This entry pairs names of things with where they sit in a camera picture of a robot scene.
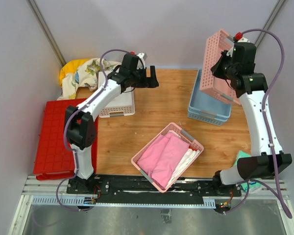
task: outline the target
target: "blue basket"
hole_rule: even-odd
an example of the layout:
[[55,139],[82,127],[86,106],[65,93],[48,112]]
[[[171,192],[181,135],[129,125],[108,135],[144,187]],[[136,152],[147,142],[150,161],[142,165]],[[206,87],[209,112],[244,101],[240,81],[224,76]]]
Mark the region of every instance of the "blue basket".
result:
[[188,117],[205,121],[214,125],[222,125],[231,115],[231,104],[223,102],[201,92],[201,70],[198,70],[197,79],[194,83],[191,100],[188,107]]

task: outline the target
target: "pink basket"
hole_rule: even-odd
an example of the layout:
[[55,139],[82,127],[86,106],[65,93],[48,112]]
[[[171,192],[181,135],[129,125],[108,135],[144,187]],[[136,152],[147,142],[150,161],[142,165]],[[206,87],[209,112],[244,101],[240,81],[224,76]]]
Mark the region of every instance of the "pink basket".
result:
[[210,71],[211,67],[220,59],[221,52],[231,49],[232,46],[226,42],[229,36],[227,32],[221,29],[207,39],[199,89],[223,103],[241,104],[236,98],[235,91],[229,88],[226,81],[215,78]]
[[[148,149],[148,147],[151,145],[152,142],[154,142],[156,140],[156,138],[159,135],[165,135],[166,133],[168,133],[169,131],[174,131],[175,133],[177,133],[181,139],[187,143],[190,144],[190,148],[195,149],[195,150],[199,150],[200,152],[198,153],[198,155],[187,165],[185,166],[185,168],[181,171],[181,173],[175,178],[174,181],[172,181],[171,184],[169,184],[165,189],[161,189],[157,183],[155,181],[153,181],[138,165],[137,165],[137,161],[140,159],[140,157],[142,156],[142,154]],[[155,138],[153,138],[148,144],[145,145],[145,147],[139,151],[131,160],[132,164],[142,173],[142,175],[144,175],[146,177],[146,179],[149,180],[149,182],[151,182],[156,189],[158,189],[160,192],[166,192],[172,184],[175,183],[175,181],[183,174],[183,172],[196,160],[196,158],[203,152],[204,147],[197,141],[195,140],[190,134],[188,134],[186,131],[184,131],[182,128],[180,128],[178,125],[176,125],[175,123],[171,122],[168,126],[166,126],[165,129],[163,129]]]

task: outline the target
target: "pink cloth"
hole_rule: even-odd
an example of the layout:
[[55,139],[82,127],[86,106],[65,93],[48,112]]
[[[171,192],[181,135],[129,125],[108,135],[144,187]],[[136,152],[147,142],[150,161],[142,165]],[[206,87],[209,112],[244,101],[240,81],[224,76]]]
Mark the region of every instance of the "pink cloth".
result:
[[175,136],[174,133],[168,132],[165,136],[159,135],[154,142],[146,149],[140,159],[137,161],[137,165],[149,176],[156,167],[156,164],[160,158],[160,155],[167,145],[169,139]]
[[189,148],[189,144],[177,136],[172,136],[163,149],[151,177],[162,188],[165,188],[182,157]]

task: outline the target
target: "wood surface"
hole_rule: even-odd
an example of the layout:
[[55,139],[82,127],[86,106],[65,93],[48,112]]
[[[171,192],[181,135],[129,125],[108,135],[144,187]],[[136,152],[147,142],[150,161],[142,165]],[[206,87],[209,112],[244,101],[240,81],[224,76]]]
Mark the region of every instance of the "wood surface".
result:
[[[97,173],[137,174],[131,158],[170,122],[175,122],[204,146],[204,151],[184,172],[185,177],[212,177],[230,168],[239,150],[250,153],[250,136],[244,111],[233,105],[222,126],[187,117],[196,70],[157,70],[155,89],[136,89],[136,113],[126,117],[99,118]],[[80,88],[76,98],[91,95]]]

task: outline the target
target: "white wall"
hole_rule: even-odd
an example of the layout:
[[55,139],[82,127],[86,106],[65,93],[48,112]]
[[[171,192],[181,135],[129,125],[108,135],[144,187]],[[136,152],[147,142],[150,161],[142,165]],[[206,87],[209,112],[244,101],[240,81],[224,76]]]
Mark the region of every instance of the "white wall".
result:
[[0,234],[32,173],[44,104],[59,63],[25,0],[0,0]]
[[[285,64],[269,97],[274,127],[284,152],[291,153],[293,163],[282,174],[294,208],[294,0],[288,1],[271,28],[282,41]],[[257,52],[256,71],[271,82],[280,64],[280,49],[271,36],[266,36]]]
[[220,28],[236,33],[263,27],[277,0],[36,2],[67,61],[122,48],[145,51],[147,63],[158,68],[186,69],[202,65],[206,39]]

